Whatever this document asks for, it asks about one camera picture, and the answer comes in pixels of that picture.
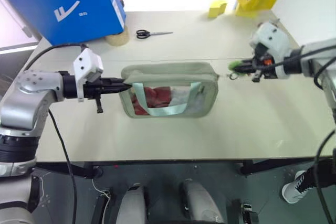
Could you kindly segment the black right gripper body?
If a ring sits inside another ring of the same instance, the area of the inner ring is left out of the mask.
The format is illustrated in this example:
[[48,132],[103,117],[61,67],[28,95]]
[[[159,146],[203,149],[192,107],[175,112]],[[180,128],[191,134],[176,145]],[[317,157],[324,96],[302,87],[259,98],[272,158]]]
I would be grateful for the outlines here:
[[277,79],[275,69],[265,69],[267,66],[274,64],[274,59],[267,52],[268,48],[261,43],[258,43],[254,49],[254,56],[252,59],[252,67],[254,75],[252,82],[260,82],[261,78],[264,79]]

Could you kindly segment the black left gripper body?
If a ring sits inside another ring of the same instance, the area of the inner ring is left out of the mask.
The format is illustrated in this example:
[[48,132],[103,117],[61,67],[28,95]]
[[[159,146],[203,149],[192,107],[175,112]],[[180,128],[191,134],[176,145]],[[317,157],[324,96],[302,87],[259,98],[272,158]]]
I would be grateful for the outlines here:
[[97,113],[103,113],[101,104],[101,95],[112,87],[113,78],[98,78],[94,82],[87,81],[83,85],[84,98],[88,100],[95,100],[97,106]]

